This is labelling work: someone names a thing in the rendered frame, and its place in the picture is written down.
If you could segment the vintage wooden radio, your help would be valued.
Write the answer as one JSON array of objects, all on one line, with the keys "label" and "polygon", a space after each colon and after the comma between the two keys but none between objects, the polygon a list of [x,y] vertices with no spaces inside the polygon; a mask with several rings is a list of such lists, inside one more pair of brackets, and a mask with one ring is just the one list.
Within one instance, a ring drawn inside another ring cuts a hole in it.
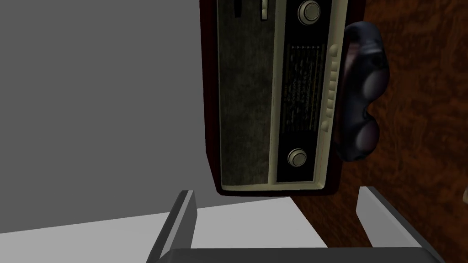
[{"label": "vintage wooden radio", "polygon": [[206,155],[225,196],[332,195],[345,26],[366,0],[199,0]]}]

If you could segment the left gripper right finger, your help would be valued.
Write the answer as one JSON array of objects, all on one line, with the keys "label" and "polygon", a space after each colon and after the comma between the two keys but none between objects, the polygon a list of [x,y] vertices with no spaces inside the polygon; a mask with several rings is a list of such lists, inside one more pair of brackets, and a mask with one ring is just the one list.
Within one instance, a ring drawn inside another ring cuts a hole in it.
[{"label": "left gripper right finger", "polygon": [[374,187],[360,187],[357,217],[373,247],[421,247],[446,263],[432,245]]}]

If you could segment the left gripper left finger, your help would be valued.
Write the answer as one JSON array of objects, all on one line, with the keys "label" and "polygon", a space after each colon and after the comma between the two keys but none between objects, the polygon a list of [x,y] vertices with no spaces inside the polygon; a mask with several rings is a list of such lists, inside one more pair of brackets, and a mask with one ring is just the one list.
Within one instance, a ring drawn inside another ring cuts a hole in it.
[{"label": "left gripper left finger", "polygon": [[157,263],[170,250],[191,248],[196,221],[194,191],[183,190],[177,196],[146,263]]}]

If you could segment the dark blue rounded object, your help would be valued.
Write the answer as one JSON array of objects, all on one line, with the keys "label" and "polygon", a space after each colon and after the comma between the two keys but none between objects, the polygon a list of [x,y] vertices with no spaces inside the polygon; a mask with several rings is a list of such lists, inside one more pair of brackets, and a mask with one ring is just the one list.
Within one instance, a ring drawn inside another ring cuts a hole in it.
[{"label": "dark blue rounded object", "polygon": [[377,147],[380,129],[367,111],[387,89],[390,69],[381,33],[371,22],[345,28],[349,41],[336,116],[334,145],[342,161],[366,158]]}]

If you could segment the brown wooden table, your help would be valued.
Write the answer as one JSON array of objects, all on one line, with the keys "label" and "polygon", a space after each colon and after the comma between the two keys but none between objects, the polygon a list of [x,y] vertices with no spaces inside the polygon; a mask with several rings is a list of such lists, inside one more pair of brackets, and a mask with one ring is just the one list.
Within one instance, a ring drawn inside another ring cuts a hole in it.
[{"label": "brown wooden table", "polygon": [[381,133],[363,161],[344,163],[338,191],[295,196],[329,247],[367,247],[359,187],[375,187],[446,263],[468,263],[468,0],[367,0],[391,80],[369,112]]}]

